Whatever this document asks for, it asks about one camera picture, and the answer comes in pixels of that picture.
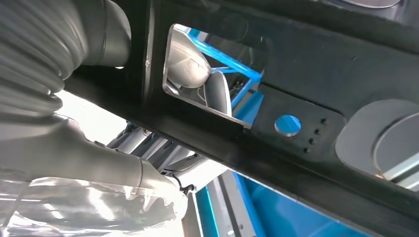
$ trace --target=blue panel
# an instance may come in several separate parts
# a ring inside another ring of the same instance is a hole
[[[246,185],[267,236],[366,237],[251,180]]]
[[[208,188],[204,187],[197,192],[196,199],[204,237],[219,237]]]

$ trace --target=black metal frame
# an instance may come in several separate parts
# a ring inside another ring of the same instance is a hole
[[[419,103],[418,30],[306,0],[115,2],[131,24],[128,64],[80,67],[68,91],[368,234],[419,236],[417,196],[345,166],[334,150],[364,105]],[[251,129],[163,92],[174,23],[269,55]],[[299,136],[272,132],[280,113],[299,115]]]

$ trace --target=gray pipe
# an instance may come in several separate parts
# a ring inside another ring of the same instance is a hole
[[[11,178],[22,181],[52,176],[172,185],[146,161],[92,143],[74,121],[54,115],[62,106],[54,93],[78,66],[126,63],[129,24],[115,3],[0,0],[0,22],[0,169],[7,170],[2,178],[14,173],[19,175]]]

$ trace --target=metal tubing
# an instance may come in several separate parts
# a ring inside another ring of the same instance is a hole
[[[224,74],[226,73],[237,73],[238,71],[236,69],[232,69],[230,67],[219,67],[219,68],[211,68],[212,72],[222,72]]]
[[[202,53],[218,60],[220,63],[225,64],[232,69],[237,70],[237,72],[249,77],[251,80],[260,82],[260,78],[262,77],[260,73],[228,56],[227,54],[219,51],[218,49],[199,41],[196,37],[190,35],[189,38],[191,38],[192,42]]]

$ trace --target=flexible duct hose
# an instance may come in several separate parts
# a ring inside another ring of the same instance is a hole
[[[52,93],[78,66],[122,66],[127,25],[109,0],[0,1],[0,113],[50,115],[62,106]]]

